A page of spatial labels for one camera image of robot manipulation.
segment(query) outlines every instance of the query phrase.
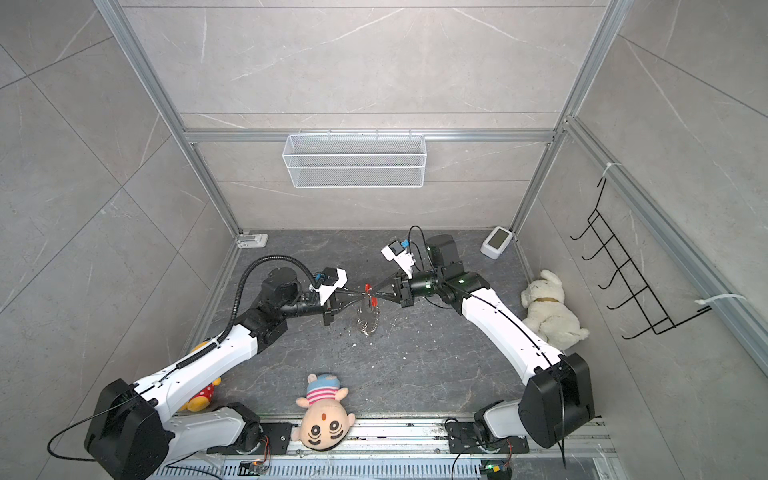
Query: transparent plastic bag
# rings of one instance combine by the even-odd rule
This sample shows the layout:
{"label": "transparent plastic bag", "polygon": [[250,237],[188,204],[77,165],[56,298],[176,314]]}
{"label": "transparent plastic bag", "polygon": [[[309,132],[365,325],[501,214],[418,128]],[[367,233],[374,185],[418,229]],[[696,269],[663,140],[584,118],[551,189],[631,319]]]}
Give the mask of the transparent plastic bag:
{"label": "transparent plastic bag", "polygon": [[379,325],[379,301],[376,297],[371,296],[371,285],[366,284],[366,293],[368,297],[365,298],[357,309],[357,328],[365,336],[371,336]]}

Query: wire mesh basket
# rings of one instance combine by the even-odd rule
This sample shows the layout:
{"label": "wire mesh basket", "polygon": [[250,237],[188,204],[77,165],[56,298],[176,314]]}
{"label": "wire mesh basket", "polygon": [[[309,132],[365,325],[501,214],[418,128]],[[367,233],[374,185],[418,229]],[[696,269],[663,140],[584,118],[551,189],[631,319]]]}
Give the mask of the wire mesh basket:
{"label": "wire mesh basket", "polygon": [[283,160],[296,188],[421,187],[427,147],[421,134],[293,134]]}

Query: yellow plush toy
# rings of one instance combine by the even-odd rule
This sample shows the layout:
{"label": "yellow plush toy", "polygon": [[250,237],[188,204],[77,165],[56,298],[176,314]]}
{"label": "yellow plush toy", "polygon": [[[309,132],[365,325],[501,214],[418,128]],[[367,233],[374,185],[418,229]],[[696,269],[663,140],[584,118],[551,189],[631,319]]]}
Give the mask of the yellow plush toy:
{"label": "yellow plush toy", "polygon": [[339,403],[349,393],[340,389],[339,379],[325,373],[307,377],[306,397],[296,399],[296,404],[306,410],[301,426],[293,430],[291,438],[301,440],[308,449],[330,450],[344,440],[355,424],[355,416]]}
{"label": "yellow plush toy", "polygon": [[[200,347],[206,346],[207,342],[202,342],[200,345],[194,347],[192,351],[198,350]],[[190,399],[189,402],[183,404],[179,409],[179,412],[189,410],[190,412],[199,412],[210,405],[211,399],[214,397],[214,387],[221,384],[221,378],[215,379],[210,385],[205,387]]]}

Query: dark gray floor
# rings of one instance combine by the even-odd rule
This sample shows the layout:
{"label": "dark gray floor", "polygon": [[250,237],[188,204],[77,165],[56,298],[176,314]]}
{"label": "dark gray floor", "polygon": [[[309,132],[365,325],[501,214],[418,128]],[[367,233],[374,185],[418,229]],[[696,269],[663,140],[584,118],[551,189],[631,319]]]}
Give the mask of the dark gray floor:
{"label": "dark gray floor", "polygon": [[[234,292],[246,266],[258,257],[281,253],[304,262],[313,272],[326,266],[346,270],[346,287],[361,290],[396,271],[381,248],[404,230],[275,230],[265,248],[243,250],[218,306],[209,335],[218,334],[229,318]],[[514,248],[491,260],[480,253],[488,231],[450,233],[467,271],[483,275],[516,315],[525,317],[520,292],[525,275]],[[267,263],[251,273],[243,293],[244,311],[266,274],[286,263]],[[299,272],[306,286],[306,279]],[[288,331],[264,353],[230,370],[217,388],[216,404],[243,402],[256,412],[301,412],[306,376],[332,372],[349,387],[344,404],[350,412],[474,412],[499,399],[520,398],[523,385],[506,358],[469,321],[452,310],[424,300],[403,309],[380,302],[378,329],[364,336],[349,308],[330,327],[320,316],[288,321]]]}

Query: aluminum frame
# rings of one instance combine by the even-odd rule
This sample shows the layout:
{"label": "aluminum frame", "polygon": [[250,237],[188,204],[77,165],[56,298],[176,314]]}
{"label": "aluminum frame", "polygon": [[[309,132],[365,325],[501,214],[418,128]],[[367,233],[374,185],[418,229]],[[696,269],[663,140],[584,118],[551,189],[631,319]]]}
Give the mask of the aluminum frame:
{"label": "aluminum frame", "polygon": [[[355,426],[350,431],[346,440],[330,452],[314,452],[307,449],[301,442],[290,441],[287,455],[280,455],[273,459],[274,465],[315,465],[320,461],[327,465],[339,465],[354,463],[354,461],[376,460],[383,462],[400,463],[413,460],[426,460],[434,465],[447,462],[451,465],[456,454],[450,452],[449,442],[445,434],[444,422],[446,418],[457,418],[460,422],[473,422],[473,418],[466,413],[456,412],[431,412],[431,413],[389,413],[389,414],[361,414]],[[262,415],[263,422],[291,422],[294,425],[301,423],[299,416],[293,415]],[[530,452],[515,454],[513,458],[551,458],[560,461],[561,453],[558,447],[543,449],[532,440],[528,440]],[[608,433],[602,418],[595,418],[586,423],[566,440],[569,458],[591,458],[595,462],[596,469],[603,472],[603,478],[610,480],[625,480],[623,469],[619,462],[616,448]],[[506,459],[508,454],[502,453],[474,453],[462,455],[461,465],[471,465],[482,459]],[[191,468],[215,467],[218,475],[224,478],[239,478],[231,472],[237,471],[240,462],[251,461],[260,458],[260,455],[205,455],[198,454],[188,460],[183,460],[177,465]],[[168,475],[161,469],[159,475],[153,475],[152,479],[185,478],[183,472],[174,472]],[[306,478],[298,475],[292,478]],[[309,478],[318,478],[317,474]],[[349,474],[339,475],[335,470],[327,471],[322,478],[352,478]],[[414,475],[404,475],[401,478],[418,478]],[[436,478],[448,478],[437,475]]]}
{"label": "aluminum frame", "polygon": [[427,141],[552,141],[554,131],[543,128],[509,129],[310,129],[310,130],[260,130],[260,129],[189,129],[184,132],[187,141],[203,142],[285,142],[294,134],[414,134],[423,135]]}
{"label": "aluminum frame", "polygon": [[[600,170],[609,163],[618,163],[613,154],[581,123],[578,117],[569,117],[566,120],[565,130],[568,135]],[[696,244],[677,228],[669,215],[640,187],[625,168],[615,165],[607,169],[604,176],[703,298],[721,293],[739,293],[701,253]],[[709,305],[752,356],[763,373],[768,376],[768,323],[766,320],[747,301],[741,299],[724,298]]]}
{"label": "aluminum frame", "polygon": [[571,88],[571,93],[568,94],[568,99],[565,101],[560,117],[557,122],[557,126],[554,128],[555,137],[552,145],[548,145],[547,149],[541,156],[536,171],[534,172],[531,182],[528,184],[528,189],[523,195],[523,199],[520,202],[515,218],[509,226],[509,230],[517,236],[528,218],[533,203],[538,196],[538,192],[541,191],[541,186],[544,184],[544,180],[552,168],[555,157],[558,155],[562,143],[562,131],[565,122],[568,117],[576,115],[581,109],[581,104],[584,103],[584,99],[587,97],[589,88],[592,86],[594,78],[597,76],[600,66],[603,65],[605,56],[619,32],[621,24],[624,23],[624,19],[627,17],[629,9],[632,7],[634,0],[611,0],[608,7],[605,9],[605,15],[600,22],[598,32],[592,39],[592,44],[589,47],[587,56],[584,59],[584,63],[581,65],[581,70],[576,76],[576,81]]}
{"label": "aluminum frame", "polygon": [[147,91],[147,94],[152,99],[152,103],[160,112],[161,117],[168,126],[168,130],[174,136],[176,143],[179,145],[181,152],[189,161],[192,170],[200,179],[205,191],[208,193],[211,201],[213,202],[222,220],[227,225],[232,237],[236,237],[242,232],[240,225],[238,225],[229,204],[224,200],[224,196],[219,190],[219,186],[214,179],[214,176],[210,173],[203,161],[200,152],[194,148],[193,145],[184,136],[184,125],[181,122],[181,116],[178,114],[174,104],[170,101],[168,93],[160,83],[157,74],[152,68],[147,54],[141,47],[141,43],[138,41],[136,34],[131,28],[131,24],[128,22],[123,9],[118,4],[117,0],[94,0],[96,8],[104,17],[104,21],[109,25],[110,30],[114,34],[118,44],[123,49],[125,56],[128,59],[128,63],[136,72],[141,84]]}

